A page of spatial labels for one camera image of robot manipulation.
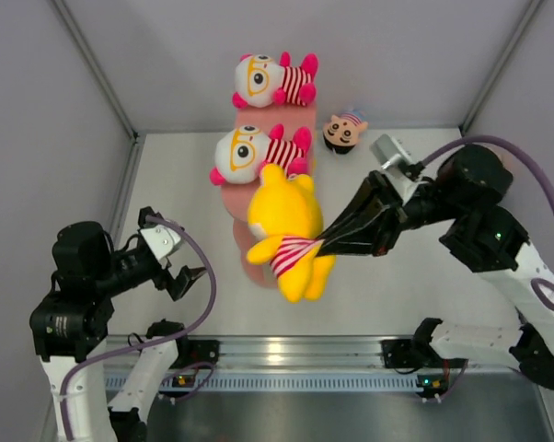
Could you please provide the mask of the white pink plush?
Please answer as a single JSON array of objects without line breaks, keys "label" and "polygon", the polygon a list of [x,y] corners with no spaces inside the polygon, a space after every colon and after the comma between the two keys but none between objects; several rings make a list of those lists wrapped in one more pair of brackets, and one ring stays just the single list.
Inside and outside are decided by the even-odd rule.
[{"label": "white pink plush", "polygon": [[254,125],[241,125],[217,142],[210,181],[214,186],[249,184],[267,164],[281,167],[287,177],[307,174],[311,145],[312,133],[305,126],[287,140],[281,123],[268,133]]},{"label": "white pink plush", "polygon": [[246,53],[235,69],[232,104],[237,109],[309,106],[317,96],[318,68],[319,60],[312,52],[298,66],[291,64],[289,52],[282,52],[278,60],[266,54]]}]

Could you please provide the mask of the yellow plush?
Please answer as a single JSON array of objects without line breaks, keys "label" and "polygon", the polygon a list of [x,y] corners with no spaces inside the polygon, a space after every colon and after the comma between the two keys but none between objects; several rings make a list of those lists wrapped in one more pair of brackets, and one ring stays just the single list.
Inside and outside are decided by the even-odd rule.
[{"label": "yellow plush", "polygon": [[265,165],[248,206],[247,223],[257,240],[246,254],[247,262],[268,265],[289,302],[320,299],[336,258],[318,254],[323,215],[313,178],[290,178],[280,166]]}]

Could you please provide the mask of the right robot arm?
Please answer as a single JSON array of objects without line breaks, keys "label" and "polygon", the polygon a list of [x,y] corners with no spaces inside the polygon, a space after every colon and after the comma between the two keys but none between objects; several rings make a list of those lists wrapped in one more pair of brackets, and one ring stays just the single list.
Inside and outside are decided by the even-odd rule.
[{"label": "right robot arm", "polygon": [[319,252],[383,256],[403,232],[449,221],[442,245],[508,299],[522,323],[480,327],[427,318],[410,339],[385,345],[386,367],[410,374],[422,368],[461,368],[474,361],[510,368],[554,390],[554,273],[527,230],[501,205],[513,176],[495,147],[527,166],[554,215],[550,181],[516,145],[489,135],[455,140],[433,153],[441,166],[434,177],[426,177],[424,161],[413,160],[395,138],[383,135],[371,147],[380,170],[364,179],[320,235]]}]

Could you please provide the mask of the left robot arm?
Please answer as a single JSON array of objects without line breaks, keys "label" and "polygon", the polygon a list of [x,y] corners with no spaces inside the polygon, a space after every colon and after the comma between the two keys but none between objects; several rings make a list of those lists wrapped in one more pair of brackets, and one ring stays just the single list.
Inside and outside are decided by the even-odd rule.
[{"label": "left robot arm", "polygon": [[112,299],[146,282],[181,299],[212,265],[194,239],[151,207],[139,214],[135,245],[116,250],[96,221],[64,227],[52,246],[51,289],[29,318],[35,353],[51,384],[61,441],[144,441],[161,384],[185,371],[213,371],[197,360],[189,334],[211,313],[211,294],[189,326],[153,323],[134,347],[108,351]]}]

